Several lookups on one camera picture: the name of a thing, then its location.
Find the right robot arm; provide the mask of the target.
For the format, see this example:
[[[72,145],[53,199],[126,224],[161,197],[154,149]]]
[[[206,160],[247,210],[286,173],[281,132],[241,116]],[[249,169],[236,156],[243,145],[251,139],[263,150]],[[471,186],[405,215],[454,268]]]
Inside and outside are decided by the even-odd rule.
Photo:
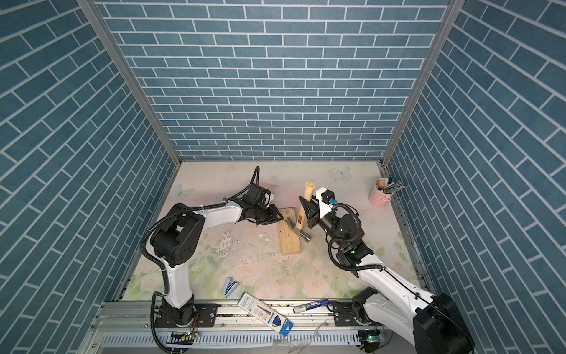
[[[458,306],[391,270],[363,241],[358,211],[333,197],[299,198],[309,228],[327,236],[330,261],[366,284],[352,305],[360,322],[377,322],[411,343],[418,353],[473,353],[475,343]]]

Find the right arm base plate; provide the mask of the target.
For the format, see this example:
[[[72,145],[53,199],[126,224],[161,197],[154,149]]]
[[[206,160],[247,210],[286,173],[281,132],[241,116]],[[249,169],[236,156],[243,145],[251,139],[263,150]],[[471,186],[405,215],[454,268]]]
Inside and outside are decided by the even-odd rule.
[[[368,317],[368,314],[358,302],[332,301],[327,305],[327,308],[332,313],[335,326],[337,327],[378,325],[376,321],[372,321]]]

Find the wooden plank with nails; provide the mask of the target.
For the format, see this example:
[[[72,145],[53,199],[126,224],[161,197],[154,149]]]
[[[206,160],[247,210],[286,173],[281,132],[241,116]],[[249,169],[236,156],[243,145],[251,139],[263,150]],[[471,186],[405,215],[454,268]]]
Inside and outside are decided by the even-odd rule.
[[[302,252],[300,237],[295,233],[296,210],[294,208],[279,209],[283,221],[279,225],[279,241],[283,256],[298,255]]]

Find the wooden claw hammer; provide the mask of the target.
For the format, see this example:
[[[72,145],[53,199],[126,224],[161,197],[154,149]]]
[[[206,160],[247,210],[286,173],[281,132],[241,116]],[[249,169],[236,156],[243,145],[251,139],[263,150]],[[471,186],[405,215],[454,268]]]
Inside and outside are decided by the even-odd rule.
[[[314,192],[314,189],[315,189],[315,184],[313,184],[311,181],[307,181],[305,183],[305,189],[304,189],[302,198],[307,200],[307,201],[310,201],[310,199],[312,198],[312,194]],[[294,232],[297,236],[304,239],[307,243],[310,242],[311,237],[309,235],[307,235],[304,231],[304,227],[307,224],[307,214],[306,214],[306,210],[305,210],[303,205],[300,208],[299,217],[298,217],[296,223],[291,221],[290,218],[286,218],[285,222],[290,227],[292,232]]]

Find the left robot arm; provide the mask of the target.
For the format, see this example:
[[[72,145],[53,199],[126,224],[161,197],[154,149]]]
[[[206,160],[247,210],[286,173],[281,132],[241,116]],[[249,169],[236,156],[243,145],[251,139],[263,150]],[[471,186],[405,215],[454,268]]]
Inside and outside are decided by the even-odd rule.
[[[178,203],[146,231],[140,250],[162,272],[164,292],[160,296],[165,304],[178,310],[193,301],[188,266],[203,231],[241,221],[267,226],[283,220],[271,203],[271,191],[259,184],[259,176],[260,167],[255,167],[249,184],[219,204]]]

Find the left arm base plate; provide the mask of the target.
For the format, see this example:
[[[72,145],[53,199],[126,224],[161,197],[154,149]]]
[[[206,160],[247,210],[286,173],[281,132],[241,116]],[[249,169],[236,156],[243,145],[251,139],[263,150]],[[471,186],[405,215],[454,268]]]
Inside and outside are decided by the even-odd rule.
[[[156,310],[153,324],[158,328],[214,327],[217,313],[218,304],[214,303],[187,303],[182,308],[174,308],[162,302]]]

